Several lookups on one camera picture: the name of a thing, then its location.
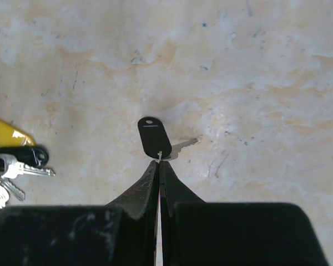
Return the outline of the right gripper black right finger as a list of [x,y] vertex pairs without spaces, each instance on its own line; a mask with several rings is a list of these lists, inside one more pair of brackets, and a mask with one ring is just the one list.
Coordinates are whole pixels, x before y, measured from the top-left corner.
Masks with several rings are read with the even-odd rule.
[[168,161],[159,164],[164,265],[202,265],[204,248],[197,226],[208,222],[207,204],[177,177]]

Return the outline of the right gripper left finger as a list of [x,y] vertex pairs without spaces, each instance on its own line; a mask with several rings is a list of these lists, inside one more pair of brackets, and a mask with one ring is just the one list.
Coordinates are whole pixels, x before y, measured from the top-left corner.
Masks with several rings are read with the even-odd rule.
[[111,265],[154,265],[158,229],[159,164],[106,207],[121,210]]

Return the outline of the large metal keyring with keys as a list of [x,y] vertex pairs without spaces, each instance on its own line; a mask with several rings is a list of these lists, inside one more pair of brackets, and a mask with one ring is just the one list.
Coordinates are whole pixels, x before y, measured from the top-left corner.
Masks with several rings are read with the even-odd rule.
[[0,119],[0,210],[5,208],[10,196],[23,202],[25,193],[13,180],[22,175],[55,176],[47,168],[48,151],[36,144],[26,132]]

